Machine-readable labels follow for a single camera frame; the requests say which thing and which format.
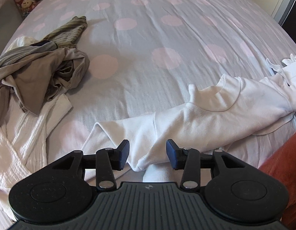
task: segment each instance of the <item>red blanket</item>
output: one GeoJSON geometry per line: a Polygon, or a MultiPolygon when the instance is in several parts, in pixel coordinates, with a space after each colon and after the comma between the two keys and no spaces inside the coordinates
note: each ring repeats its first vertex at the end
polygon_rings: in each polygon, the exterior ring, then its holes
{"type": "Polygon", "coordinates": [[[259,169],[278,179],[288,189],[289,203],[282,223],[289,229],[296,229],[296,133],[259,169]]]}

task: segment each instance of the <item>polka dot bed sheet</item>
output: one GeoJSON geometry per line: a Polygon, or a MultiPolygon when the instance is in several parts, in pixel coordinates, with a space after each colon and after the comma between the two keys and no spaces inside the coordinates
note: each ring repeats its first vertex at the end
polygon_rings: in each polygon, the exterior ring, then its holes
{"type": "MultiPolygon", "coordinates": [[[[221,75],[273,75],[266,58],[296,53],[284,30],[250,0],[43,0],[13,35],[42,39],[73,16],[88,28],[78,48],[90,58],[72,110],[47,140],[51,163],[81,149],[95,122],[162,111],[189,100],[188,85],[206,88],[221,75]]],[[[296,132],[296,120],[265,136],[223,148],[259,167],[296,132]]]]}

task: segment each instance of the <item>crosshair logo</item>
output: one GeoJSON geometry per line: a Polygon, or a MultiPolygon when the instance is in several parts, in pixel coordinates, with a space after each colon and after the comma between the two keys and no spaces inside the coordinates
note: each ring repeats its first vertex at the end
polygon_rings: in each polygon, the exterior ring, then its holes
{"type": "Polygon", "coordinates": [[[149,185],[145,186],[145,188],[150,190],[150,189],[153,189],[153,186],[149,184],[149,185]]]}

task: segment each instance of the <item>green striped cloth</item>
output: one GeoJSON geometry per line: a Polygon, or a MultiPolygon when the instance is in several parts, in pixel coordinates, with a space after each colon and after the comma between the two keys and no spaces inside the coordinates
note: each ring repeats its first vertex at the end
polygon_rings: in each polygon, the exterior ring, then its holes
{"type": "Polygon", "coordinates": [[[75,16],[69,22],[48,34],[43,40],[54,41],[58,48],[76,48],[75,41],[86,27],[86,16],[75,16]]]}

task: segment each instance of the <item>rust-colored fabric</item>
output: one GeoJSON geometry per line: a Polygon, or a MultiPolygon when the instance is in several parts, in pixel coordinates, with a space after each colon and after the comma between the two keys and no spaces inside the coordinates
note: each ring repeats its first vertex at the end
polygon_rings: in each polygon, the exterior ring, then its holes
{"type": "Polygon", "coordinates": [[[296,133],[278,149],[260,168],[282,182],[289,192],[289,202],[282,223],[296,229],[296,133]]]}

